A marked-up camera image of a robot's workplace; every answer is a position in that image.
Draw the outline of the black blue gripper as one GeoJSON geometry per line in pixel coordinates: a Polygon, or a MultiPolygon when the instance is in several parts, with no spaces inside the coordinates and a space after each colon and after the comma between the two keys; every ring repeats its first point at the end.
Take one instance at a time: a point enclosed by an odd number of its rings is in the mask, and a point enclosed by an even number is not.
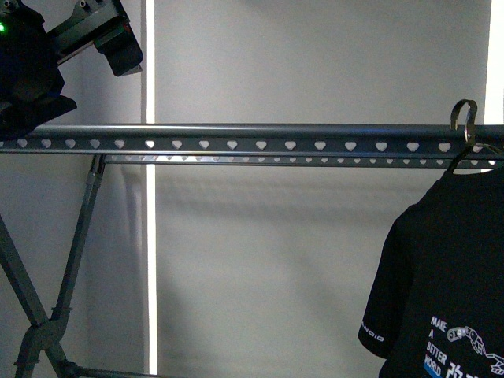
{"type": "Polygon", "coordinates": [[[93,44],[115,76],[142,71],[143,52],[120,1],[78,1],[70,18],[48,36],[59,65],[93,44]]]}

